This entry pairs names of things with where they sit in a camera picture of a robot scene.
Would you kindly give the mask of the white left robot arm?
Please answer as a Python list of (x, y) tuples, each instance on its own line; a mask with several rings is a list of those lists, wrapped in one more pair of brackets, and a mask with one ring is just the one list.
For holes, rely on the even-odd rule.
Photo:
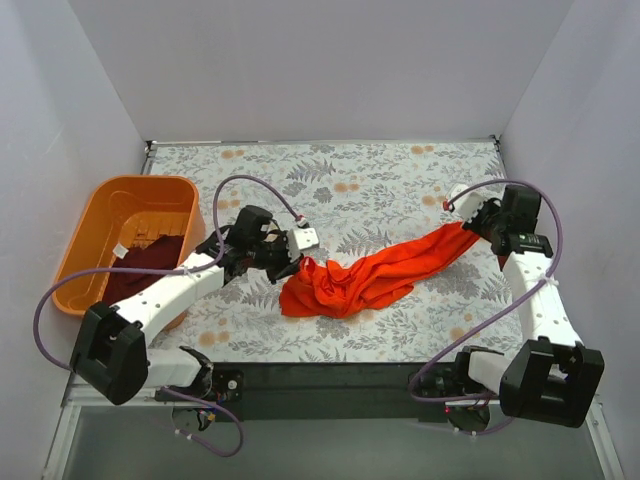
[(92, 305), (82, 320), (71, 370), (114, 405), (144, 388), (168, 387), (193, 400), (230, 396), (241, 381), (215, 374), (205, 354), (186, 346), (155, 350), (153, 340), (198, 300), (250, 269), (264, 271), (271, 283), (294, 275), (305, 252), (318, 244), (305, 218), (282, 230), (267, 210), (244, 207), (234, 224), (212, 233), (171, 274), (112, 305)]

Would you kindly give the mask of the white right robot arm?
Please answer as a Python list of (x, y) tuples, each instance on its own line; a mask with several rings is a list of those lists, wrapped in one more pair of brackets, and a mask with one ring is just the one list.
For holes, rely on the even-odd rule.
[(463, 348), (452, 373), (454, 389), (498, 397), (503, 414), (565, 427), (581, 426), (604, 372), (571, 325), (551, 268), (560, 256), (536, 232), (542, 196), (524, 185), (486, 199), (464, 184), (449, 192), (449, 210), (463, 227), (488, 241), (514, 297), (523, 343), (512, 359), (484, 347)]

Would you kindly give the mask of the orange t-shirt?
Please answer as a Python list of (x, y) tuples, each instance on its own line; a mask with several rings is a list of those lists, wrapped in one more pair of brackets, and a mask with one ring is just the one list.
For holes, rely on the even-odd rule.
[(363, 310), (384, 309), (411, 293), (415, 283), (446, 270), (479, 239), (456, 222), (362, 257), (349, 267), (333, 260), (320, 265), (306, 256), (300, 271), (282, 287), (281, 314), (344, 319)]

